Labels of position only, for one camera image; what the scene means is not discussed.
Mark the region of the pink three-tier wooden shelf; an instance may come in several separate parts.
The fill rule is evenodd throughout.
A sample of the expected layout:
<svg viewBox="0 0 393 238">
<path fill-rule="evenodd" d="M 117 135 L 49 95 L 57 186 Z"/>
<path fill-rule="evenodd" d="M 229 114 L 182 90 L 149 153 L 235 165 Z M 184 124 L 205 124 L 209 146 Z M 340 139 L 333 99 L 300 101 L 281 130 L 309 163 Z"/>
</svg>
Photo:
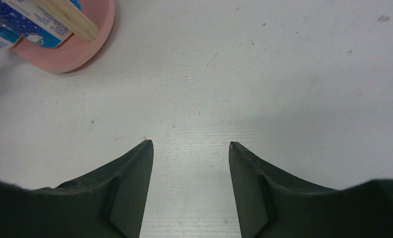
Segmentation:
<svg viewBox="0 0 393 238">
<path fill-rule="evenodd" d="M 77 35 L 71 35 L 58 47 L 42 48 L 22 39 L 11 50 L 32 65 L 50 73 L 66 73 L 86 64 L 108 39 L 115 20 L 115 1 L 81 0 L 82 12 L 99 29 L 97 38 L 87 43 Z"/>
</svg>

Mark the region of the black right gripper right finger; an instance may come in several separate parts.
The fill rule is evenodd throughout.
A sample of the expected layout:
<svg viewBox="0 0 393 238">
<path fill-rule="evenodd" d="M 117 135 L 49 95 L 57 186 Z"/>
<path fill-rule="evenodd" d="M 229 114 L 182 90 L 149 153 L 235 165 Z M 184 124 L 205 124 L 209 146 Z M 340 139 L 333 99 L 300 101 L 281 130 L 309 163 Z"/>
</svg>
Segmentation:
<svg viewBox="0 0 393 238">
<path fill-rule="evenodd" d="M 230 144 L 228 160 L 244 238 L 393 238 L 393 179 L 327 188 L 238 142 Z"/>
</svg>

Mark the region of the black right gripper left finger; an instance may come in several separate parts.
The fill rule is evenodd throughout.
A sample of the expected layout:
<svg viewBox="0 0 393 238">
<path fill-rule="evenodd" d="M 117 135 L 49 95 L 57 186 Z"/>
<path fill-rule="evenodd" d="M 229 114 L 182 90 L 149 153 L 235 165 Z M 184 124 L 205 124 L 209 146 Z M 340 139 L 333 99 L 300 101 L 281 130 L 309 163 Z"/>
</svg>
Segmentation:
<svg viewBox="0 0 393 238">
<path fill-rule="evenodd" d="M 0 181 L 0 238 L 139 237 L 153 159 L 153 142 L 144 140 L 55 188 Z"/>
</svg>

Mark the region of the blue Tempo packaged roll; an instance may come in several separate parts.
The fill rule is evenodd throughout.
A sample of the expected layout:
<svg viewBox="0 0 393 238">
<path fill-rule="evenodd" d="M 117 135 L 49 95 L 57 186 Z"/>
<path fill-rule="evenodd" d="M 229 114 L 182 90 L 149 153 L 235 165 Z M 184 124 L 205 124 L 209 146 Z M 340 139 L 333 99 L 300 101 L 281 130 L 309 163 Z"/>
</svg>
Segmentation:
<svg viewBox="0 0 393 238">
<path fill-rule="evenodd" d="M 42 48 L 56 48 L 72 32 L 34 0 L 0 0 L 0 25 Z"/>
</svg>

